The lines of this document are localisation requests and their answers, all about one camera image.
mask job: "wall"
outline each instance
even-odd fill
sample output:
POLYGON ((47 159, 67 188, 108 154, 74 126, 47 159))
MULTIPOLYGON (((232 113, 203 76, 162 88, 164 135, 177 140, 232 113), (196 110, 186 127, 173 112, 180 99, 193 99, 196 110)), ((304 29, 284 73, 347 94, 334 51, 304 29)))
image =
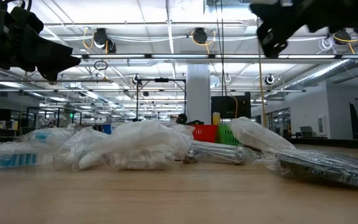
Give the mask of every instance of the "wall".
POLYGON ((357 103, 358 86, 328 85, 327 92, 331 138, 353 139, 349 104, 357 103))
MULTIPOLYGON (((291 132, 300 132, 300 127, 311 126, 318 133, 318 118, 324 116, 324 133, 330 138, 329 111, 327 101, 326 82, 318 83, 318 86, 305 88, 304 93, 290 93, 284 101, 268 101, 265 112, 289 108, 291 111, 291 132)), ((262 107, 253 108, 252 116, 262 114, 262 107)))

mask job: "yellow bottle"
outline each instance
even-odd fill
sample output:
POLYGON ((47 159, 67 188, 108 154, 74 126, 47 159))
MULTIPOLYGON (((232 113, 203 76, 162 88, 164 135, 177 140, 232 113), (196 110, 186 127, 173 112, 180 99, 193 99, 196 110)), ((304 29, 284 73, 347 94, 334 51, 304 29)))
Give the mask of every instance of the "yellow bottle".
POLYGON ((212 114, 212 124, 218 125, 221 122, 221 114, 219 112, 215 112, 212 114))

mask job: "bundle of metal rods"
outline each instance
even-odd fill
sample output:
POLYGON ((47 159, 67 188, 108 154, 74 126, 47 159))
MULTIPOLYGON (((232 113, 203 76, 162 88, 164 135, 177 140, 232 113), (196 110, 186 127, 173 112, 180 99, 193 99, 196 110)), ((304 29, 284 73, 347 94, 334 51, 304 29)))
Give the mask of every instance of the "bundle of metal rods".
POLYGON ((232 162, 235 165, 244 165, 248 159, 247 151, 250 151, 250 149, 247 150, 247 148, 243 146, 230 146, 211 142, 193 141, 190 151, 183 162, 199 162, 204 156, 211 156, 232 162))

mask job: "plastic bag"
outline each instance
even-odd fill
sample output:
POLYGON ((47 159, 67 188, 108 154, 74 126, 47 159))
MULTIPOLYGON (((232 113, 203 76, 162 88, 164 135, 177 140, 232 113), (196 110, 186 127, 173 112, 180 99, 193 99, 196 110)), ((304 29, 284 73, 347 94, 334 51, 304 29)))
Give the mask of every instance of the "plastic bag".
POLYGON ((253 158, 252 150, 243 146, 230 146, 225 144, 193 141, 191 151, 187 154, 184 162, 194 163, 200 161, 203 156, 211 156, 232 162, 235 165, 244 165, 247 160, 253 158))
POLYGON ((254 149, 296 149, 278 134, 246 117, 232 120, 229 127, 239 142, 254 149))
POLYGON ((43 161, 43 154, 26 142, 0 143, 0 168, 36 166, 43 161))
POLYGON ((285 177, 330 180, 358 186, 358 159, 333 153, 277 149, 264 151, 262 161, 285 177))
POLYGON ((92 127, 82 129, 53 155, 53 167, 76 171, 98 165, 101 157, 92 156, 89 152, 97 142, 107 137, 108 134, 95 131, 92 127))
POLYGON ((160 121, 141 121, 118 126, 92 154, 102 154, 114 169, 167 169, 180 164, 192 140, 191 132, 183 134, 160 121))
POLYGON ((44 128, 26 134, 23 141, 29 140, 31 146, 43 149, 45 152, 55 152, 70 139, 76 130, 74 128, 44 128))

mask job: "desk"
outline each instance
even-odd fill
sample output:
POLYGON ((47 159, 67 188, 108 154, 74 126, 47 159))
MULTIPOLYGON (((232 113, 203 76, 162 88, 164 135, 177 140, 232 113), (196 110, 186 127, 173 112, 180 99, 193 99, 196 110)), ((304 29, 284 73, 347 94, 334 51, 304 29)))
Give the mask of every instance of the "desk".
MULTIPOLYGON (((358 157, 358 150, 318 149, 358 157)), ((358 189, 284 179, 262 165, 209 162, 170 171, 0 170, 0 223, 227 222, 358 223, 358 189)))

